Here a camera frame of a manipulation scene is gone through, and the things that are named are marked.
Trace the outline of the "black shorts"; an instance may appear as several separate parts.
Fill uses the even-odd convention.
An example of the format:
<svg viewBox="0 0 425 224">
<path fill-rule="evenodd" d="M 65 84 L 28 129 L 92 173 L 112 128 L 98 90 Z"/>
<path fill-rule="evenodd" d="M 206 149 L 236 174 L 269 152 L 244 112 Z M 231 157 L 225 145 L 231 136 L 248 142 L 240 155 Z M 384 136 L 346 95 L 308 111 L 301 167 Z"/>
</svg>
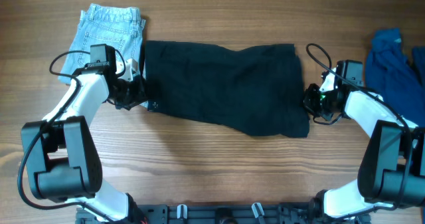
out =
<svg viewBox="0 0 425 224">
<path fill-rule="evenodd" d="M 174 41 L 145 45 L 148 110 L 249 136 L 307 137 L 302 74 L 293 44 L 241 51 Z"/>
</svg>

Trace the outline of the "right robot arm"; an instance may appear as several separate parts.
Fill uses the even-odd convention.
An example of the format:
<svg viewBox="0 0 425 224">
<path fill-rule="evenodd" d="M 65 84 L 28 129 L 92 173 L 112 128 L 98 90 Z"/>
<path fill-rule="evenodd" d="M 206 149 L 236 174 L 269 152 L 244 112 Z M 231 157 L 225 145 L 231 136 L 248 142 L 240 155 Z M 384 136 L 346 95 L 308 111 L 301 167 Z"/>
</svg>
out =
<svg viewBox="0 0 425 224">
<path fill-rule="evenodd" d="M 323 84 L 311 84 L 303 105 L 317 122 L 352 119 L 369 136 L 354 181 L 323 191 L 313 200 L 316 215 L 351 219 L 379 209 L 424 205 L 424 129 L 391 110 L 380 95 L 363 87 L 363 64 L 340 60 L 326 66 Z"/>
</svg>

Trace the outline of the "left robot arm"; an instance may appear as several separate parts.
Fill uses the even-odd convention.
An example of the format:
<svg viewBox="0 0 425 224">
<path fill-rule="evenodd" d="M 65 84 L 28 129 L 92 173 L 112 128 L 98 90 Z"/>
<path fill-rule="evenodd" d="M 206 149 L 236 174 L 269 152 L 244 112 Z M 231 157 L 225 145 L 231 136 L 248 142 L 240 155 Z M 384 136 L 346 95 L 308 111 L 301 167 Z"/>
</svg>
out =
<svg viewBox="0 0 425 224">
<path fill-rule="evenodd" d="M 112 46 L 92 45 L 88 55 L 89 63 L 68 75 L 70 88 L 54 110 L 22 127 L 18 193 L 35 209 L 79 206 L 104 223 L 148 223 L 130 194 L 104 180 L 90 133 L 103 103 L 131 110 L 145 102 L 145 81 L 130 68 L 117 66 L 122 54 Z"/>
</svg>

